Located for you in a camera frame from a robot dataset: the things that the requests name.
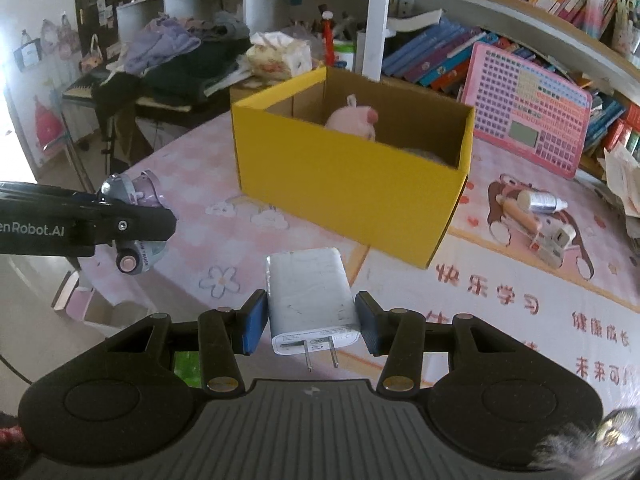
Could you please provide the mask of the yellow cardboard box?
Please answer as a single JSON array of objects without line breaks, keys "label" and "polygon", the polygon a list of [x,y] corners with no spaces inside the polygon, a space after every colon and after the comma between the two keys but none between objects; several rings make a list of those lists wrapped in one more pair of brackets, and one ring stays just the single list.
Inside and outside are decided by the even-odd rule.
[{"label": "yellow cardboard box", "polygon": [[[375,140],[324,128],[354,94],[378,112]],[[474,110],[414,84],[319,68],[235,102],[241,190],[427,268],[468,180]]]}]

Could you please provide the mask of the pink plush pig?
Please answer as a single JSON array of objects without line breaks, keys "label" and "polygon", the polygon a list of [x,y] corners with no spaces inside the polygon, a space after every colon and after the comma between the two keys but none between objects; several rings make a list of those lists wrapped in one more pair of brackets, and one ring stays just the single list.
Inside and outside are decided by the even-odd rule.
[{"label": "pink plush pig", "polygon": [[374,141],[377,123],[378,112],[370,106],[360,106],[356,96],[350,94],[346,98],[346,105],[331,114],[324,128]]}]

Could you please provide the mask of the grey toy car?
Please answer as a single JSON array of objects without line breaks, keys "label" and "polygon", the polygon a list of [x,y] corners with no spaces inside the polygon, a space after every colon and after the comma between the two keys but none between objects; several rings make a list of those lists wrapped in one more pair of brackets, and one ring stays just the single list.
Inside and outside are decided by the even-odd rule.
[{"label": "grey toy car", "polygon": [[116,268],[122,274],[137,275],[149,271],[164,254],[167,240],[153,238],[153,216],[146,221],[143,209],[168,209],[160,180],[150,170],[135,178],[111,174],[101,185],[99,199],[105,205],[129,206],[115,220]]}]

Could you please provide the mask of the pile of clothes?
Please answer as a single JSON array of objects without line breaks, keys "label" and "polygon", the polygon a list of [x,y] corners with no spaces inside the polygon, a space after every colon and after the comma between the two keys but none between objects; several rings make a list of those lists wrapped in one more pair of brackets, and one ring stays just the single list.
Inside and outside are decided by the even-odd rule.
[{"label": "pile of clothes", "polygon": [[210,21],[162,15],[122,47],[91,96],[109,115],[142,96],[163,106],[199,106],[250,76],[249,47],[250,30],[227,11]]}]

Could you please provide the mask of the tissue pack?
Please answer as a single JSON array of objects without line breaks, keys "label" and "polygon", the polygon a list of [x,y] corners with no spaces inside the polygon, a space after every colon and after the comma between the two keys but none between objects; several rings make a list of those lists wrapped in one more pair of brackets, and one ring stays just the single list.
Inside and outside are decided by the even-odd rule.
[{"label": "tissue pack", "polygon": [[270,80],[288,80],[314,69],[307,41],[283,32],[255,32],[245,52],[255,76]]}]

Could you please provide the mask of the stack of papers and books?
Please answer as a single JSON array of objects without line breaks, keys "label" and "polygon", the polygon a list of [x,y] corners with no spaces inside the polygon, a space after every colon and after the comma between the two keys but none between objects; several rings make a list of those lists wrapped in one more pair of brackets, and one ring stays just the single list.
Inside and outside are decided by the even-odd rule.
[{"label": "stack of papers and books", "polygon": [[623,205],[627,234],[632,240],[639,238],[639,163],[617,143],[612,151],[604,151],[605,174],[608,189]]}]

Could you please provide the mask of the white spray bottle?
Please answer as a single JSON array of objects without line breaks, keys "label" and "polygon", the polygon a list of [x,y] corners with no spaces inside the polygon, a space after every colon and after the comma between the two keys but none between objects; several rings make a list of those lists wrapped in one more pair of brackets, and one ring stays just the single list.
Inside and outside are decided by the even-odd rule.
[{"label": "white spray bottle", "polygon": [[516,201],[521,210],[532,214],[555,214],[568,207],[565,200],[541,191],[521,190]]}]

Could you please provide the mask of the white bookshelf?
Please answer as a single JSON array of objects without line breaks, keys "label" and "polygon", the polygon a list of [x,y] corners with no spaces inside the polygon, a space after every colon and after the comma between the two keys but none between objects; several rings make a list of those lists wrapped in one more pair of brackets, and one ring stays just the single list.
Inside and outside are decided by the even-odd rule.
[{"label": "white bookshelf", "polygon": [[152,18],[209,20],[217,10],[239,11],[251,32],[269,32],[319,18],[320,6],[366,25],[361,73],[381,75],[386,39],[416,26],[419,14],[446,18],[506,36],[571,73],[582,73],[605,90],[639,99],[639,70],[572,24],[522,0],[137,0],[116,9],[119,39],[129,42]]}]

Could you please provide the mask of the white power adapter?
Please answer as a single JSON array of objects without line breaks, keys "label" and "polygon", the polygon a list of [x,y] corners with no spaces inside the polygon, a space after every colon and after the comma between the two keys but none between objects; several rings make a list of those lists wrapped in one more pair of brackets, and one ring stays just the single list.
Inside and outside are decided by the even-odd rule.
[{"label": "white power adapter", "polygon": [[278,252],[267,257],[266,279],[272,350],[278,356],[337,351],[356,344],[360,322],[340,252],[334,247]]}]

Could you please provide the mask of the pink learning keyboard tablet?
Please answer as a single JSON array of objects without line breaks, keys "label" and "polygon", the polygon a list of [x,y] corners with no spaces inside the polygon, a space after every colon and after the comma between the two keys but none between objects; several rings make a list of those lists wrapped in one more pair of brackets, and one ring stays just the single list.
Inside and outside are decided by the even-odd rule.
[{"label": "pink learning keyboard tablet", "polygon": [[474,108],[474,134],[571,179],[592,107],[588,92],[506,50],[474,44],[460,102]]}]

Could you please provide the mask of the small white charger plug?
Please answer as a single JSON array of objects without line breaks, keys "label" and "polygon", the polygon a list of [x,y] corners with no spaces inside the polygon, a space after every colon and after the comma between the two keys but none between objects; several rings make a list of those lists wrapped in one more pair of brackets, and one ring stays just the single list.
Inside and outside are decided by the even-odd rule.
[{"label": "small white charger plug", "polygon": [[547,266],[558,270],[563,264],[566,248],[575,237],[576,231],[570,224],[547,226],[535,235],[529,249]]}]

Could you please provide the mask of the row of blue books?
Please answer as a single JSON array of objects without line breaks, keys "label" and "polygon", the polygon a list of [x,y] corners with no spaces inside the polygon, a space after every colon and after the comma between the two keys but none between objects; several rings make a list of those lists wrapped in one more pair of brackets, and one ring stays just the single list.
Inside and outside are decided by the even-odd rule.
[{"label": "row of blue books", "polygon": [[434,25],[394,40],[382,63],[382,74],[441,89],[464,77],[476,44],[495,46],[501,41],[495,32],[469,27],[444,16]]}]

